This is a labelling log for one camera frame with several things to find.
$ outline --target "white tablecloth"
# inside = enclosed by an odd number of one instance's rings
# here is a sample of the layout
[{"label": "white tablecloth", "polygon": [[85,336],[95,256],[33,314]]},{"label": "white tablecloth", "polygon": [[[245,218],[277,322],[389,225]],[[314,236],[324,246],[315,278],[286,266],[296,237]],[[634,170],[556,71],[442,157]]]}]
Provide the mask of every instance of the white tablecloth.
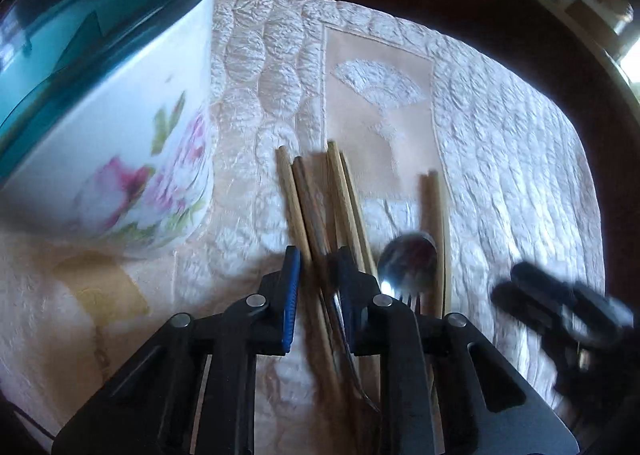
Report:
[{"label": "white tablecloth", "polygon": [[[274,149],[284,144],[308,155],[324,148],[332,28],[431,61],[433,128],[450,194],[452,308],[552,403],[554,372],[538,339],[498,313],[488,295],[521,258],[604,290],[593,181],[560,109],[462,42],[385,13],[330,0],[216,2],[215,187],[207,223],[173,255],[102,259],[126,295],[112,298],[124,307],[106,326],[79,305],[68,279],[56,278],[56,267],[78,251],[0,236],[0,381],[7,398],[56,433],[173,313],[220,312],[279,268],[292,239]],[[365,198],[363,206],[374,255],[397,233],[418,227],[411,198]],[[258,361],[257,453],[334,449],[330,410],[319,409],[316,392],[296,323],[290,355]]]}]

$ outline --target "green leaf pattern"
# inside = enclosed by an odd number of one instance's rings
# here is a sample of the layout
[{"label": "green leaf pattern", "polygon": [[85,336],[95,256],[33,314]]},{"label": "green leaf pattern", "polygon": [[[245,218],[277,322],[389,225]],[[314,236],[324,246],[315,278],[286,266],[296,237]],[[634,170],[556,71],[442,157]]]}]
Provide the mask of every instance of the green leaf pattern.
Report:
[{"label": "green leaf pattern", "polygon": [[[164,143],[169,138],[169,135],[171,135],[172,131],[175,127],[177,127],[178,122],[180,121],[185,101],[186,92],[182,92],[169,118],[167,118],[164,108],[161,108],[158,112],[156,112],[156,115],[153,119],[154,137],[151,144],[152,156],[158,156],[162,152]],[[145,165],[145,168],[148,169],[149,172],[147,182],[142,187],[140,192],[136,193],[134,200],[132,200],[132,203],[130,204],[127,211],[123,213],[123,216],[126,216],[128,210],[138,202],[146,185],[156,174],[156,168],[152,165]],[[203,171],[202,174],[208,175],[208,172]],[[205,186],[209,186],[209,182],[206,182],[204,184]],[[139,245],[148,245],[153,247],[162,247],[164,245],[167,245],[169,242],[183,235],[188,226],[193,225],[193,223],[195,222],[194,218],[196,217],[197,213],[206,209],[206,195],[206,192],[203,191],[202,193],[200,193],[200,196],[196,200],[196,202],[194,202],[190,207],[186,207],[185,209],[170,215],[168,218],[163,218],[162,222],[156,222],[150,226],[141,226],[140,222],[130,222],[117,230],[109,231],[108,233],[103,235],[102,238],[106,241],[126,242],[129,244],[135,242]],[[161,236],[158,240],[156,239],[156,235],[158,235],[159,233]]]}]

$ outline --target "metal screw head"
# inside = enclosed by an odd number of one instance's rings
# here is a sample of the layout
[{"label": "metal screw head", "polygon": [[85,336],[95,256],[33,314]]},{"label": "metal screw head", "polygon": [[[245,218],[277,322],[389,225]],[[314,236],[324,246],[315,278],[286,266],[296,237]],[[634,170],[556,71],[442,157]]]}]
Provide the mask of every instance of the metal screw head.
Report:
[{"label": "metal screw head", "polygon": [[191,316],[185,312],[179,312],[171,317],[169,323],[172,327],[181,329],[182,327],[187,327],[187,325],[191,323]]},{"label": "metal screw head", "polygon": [[466,318],[457,312],[449,314],[447,321],[453,327],[464,327],[466,325]]},{"label": "metal screw head", "polygon": [[246,297],[245,302],[249,307],[262,307],[267,303],[267,299],[261,294],[252,294]]},{"label": "metal screw head", "polygon": [[394,302],[388,294],[377,294],[373,297],[373,303],[378,307],[389,307]]}]

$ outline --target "utensil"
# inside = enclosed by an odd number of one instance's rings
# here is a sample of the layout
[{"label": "utensil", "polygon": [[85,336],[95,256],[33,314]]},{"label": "utensil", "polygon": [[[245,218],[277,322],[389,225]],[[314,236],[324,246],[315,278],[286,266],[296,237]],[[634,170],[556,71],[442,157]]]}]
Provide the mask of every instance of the utensil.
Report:
[{"label": "utensil", "polygon": [[130,257],[186,240],[213,188],[213,3],[0,3],[3,226]]},{"label": "utensil", "polygon": [[[281,152],[280,155],[280,162],[284,163],[285,154]],[[296,157],[291,169],[296,189],[295,196],[302,210],[309,251],[321,291],[322,306],[330,325],[329,333],[334,350],[335,369],[344,384],[343,395],[348,408],[346,420],[350,421],[351,429],[356,434],[357,453],[376,453],[380,410],[362,387],[353,355],[346,341],[340,297],[329,278],[326,257],[330,252],[330,246],[320,209],[314,197],[316,185],[302,158]],[[286,190],[291,189],[290,180],[285,181],[284,184]]]},{"label": "utensil", "polygon": [[434,239],[438,252],[438,266],[436,268],[436,288],[432,302],[422,311],[442,318],[451,312],[451,249],[449,237],[449,206],[447,204],[447,187],[442,175],[433,170],[424,176],[422,183],[424,198],[423,212],[428,219],[428,229]]},{"label": "utensil", "polygon": [[293,229],[296,246],[302,257],[302,278],[298,290],[305,301],[305,316],[311,322],[309,333],[316,339],[319,348],[309,349],[313,366],[319,365],[319,377],[324,379],[325,392],[331,403],[338,409],[344,409],[344,394],[340,388],[337,371],[334,366],[335,359],[332,353],[332,339],[329,336],[330,320],[328,313],[322,304],[322,291],[319,285],[317,273],[311,256],[309,239],[306,236],[305,222],[302,216],[302,207],[296,191],[296,183],[291,168],[289,151],[286,146],[276,150],[276,160],[280,171],[280,179],[287,198],[289,209],[289,225]]},{"label": "utensil", "polygon": [[[340,238],[346,239],[344,242],[349,246],[356,268],[378,279],[378,270],[371,254],[369,239],[367,239],[358,190],[351,175],[347,156],[338,149],[335,142],[329,141],[327,142],[327,159],[337,245],[340,247]],[[354,359],[354,365],[365,394],[375,402],[380,402],[380,359],[375,356],[361,356]]]},{"label": "utensil", "polygon": [[430,234],[416,231],[400,235],[380,255],[380,290],[420,314],[436,291],[437,266],[436,244]]}]

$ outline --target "wooden chopstick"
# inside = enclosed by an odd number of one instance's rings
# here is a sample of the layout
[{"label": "wooden chopstick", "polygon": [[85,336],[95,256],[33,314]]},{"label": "wooden chopstick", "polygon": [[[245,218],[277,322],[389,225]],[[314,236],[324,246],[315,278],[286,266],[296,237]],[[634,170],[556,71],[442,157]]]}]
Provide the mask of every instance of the wooden chopstick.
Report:
[{"label": "wooden chopstick", "polygon": [[[328,157],[326,166],[327,168],[329,167]],[[342,225],[342,219],[340,217],[340,212],[338,211],[338,191],[335,187],[334,176],[331,174],[330,169],[328,172],[328,188],[330,192],[331,206],[327,208],[326,211],[326,231],[330,234],[329,241],[332,246],[331,251],[335,253],[344,245],[349,244],[347,243],[344,226]]]},{"label": "wooden chopstick", "polygon": [[430,215],[431,235],[436,242],[438,264],[436,268],[435,302],[432,312],[441,318],[450,312],[451,282],[449,258],[449,211],[447,209],[447,193],[441,176],[436,170],[429,172],[427,177],[427,199]]},{"label": "wooden chopstick", "polygon": [[319,272],[324,308],[329,318],[332,333],[332,345],[335,347],[334,352],[337,354],[338,373],[344,384],[346,408],[349,411],[348,421],[350,421],[351,430],[356,439],[358,452],[368,452],[370,450],[363,447],[371,441],[370,428],[378,422],[379,410],[363,389],[362,382],[355,369],[354,359],[347,349],[342,322],[340,321],[341,316],[338,316],[340,311],[337,303],[337,294],[335,289],[332,288],[328,276],[326,255],[329,253],[329,242],[318,203],[313,197],[316,192],[314,181],[306,170],[302,158],[294,159],[292,170],[300,199],[300,207],[302,208],[311,257],[317,272]]},{"label": "wooden chopstick", "polygon": [[351,197],[349,195],[349,187],[347,185],[346,176],[340,159],[340,151],[335,142],[329,141],[327,147],[327,156],[329,158],[329,171],[334,181],[335,192],[337,194],[338,212],[342,229],[346,234],[347,244],[353,255],[353,261],[359,271],[365,271],[364,257],[358,238],[358,228],[356,219],[351,207]]},{"label": "wooden chopstick", "polygon": [[362,260],[364,261],[364,272],[369,275],[373,275],[378,279],[378,267],[373,259],[373,255],[371,254],[371,246],[369,244],[369,239],[367,239],[367,228],[365,227],[364,218],[362,216],[362,207],[360,206],[358,190],[356,188],[354,177],[351,174],[351,166],[347,156],[345,156],[343,152],[340,152],[340,160],[342,161],[342,168],[344,170],[344,176],[349,190],[351,209],[353,210],[353,216],[355,218],[356,231],[360,242],[360,250],[362,252]]},{"label": "wooden chopstick", "polygon": [[321,375],[324,378],[326,391],[329,393],[331,400],[340,406],[340,404],[344,404],[344,396],[342,395],[337,370],[334,366],[331,338],[328,334],[328,317],[322,306],[322,295],[318,287],[318,282],[316,281],[311,249],[309,248],[309,242],[306,236],[302,209],[300,207],[300,200],[298,199],[296,184],[291,170],[289,152],[286,146],[281,146],[277,149],[276,159],[287,199],[287,207],[289,208],[290,225],[293,228],[296,245],[300,249],[300,255],[302,256],[303,285],[301,292],[305,296],[305,310],[308,313],[311,325],[309,329],[310,332],[314,333],[313,336],[321,346],[321,356],[318,356],[318,358],[321,359],[321,363],[324,365]]}]

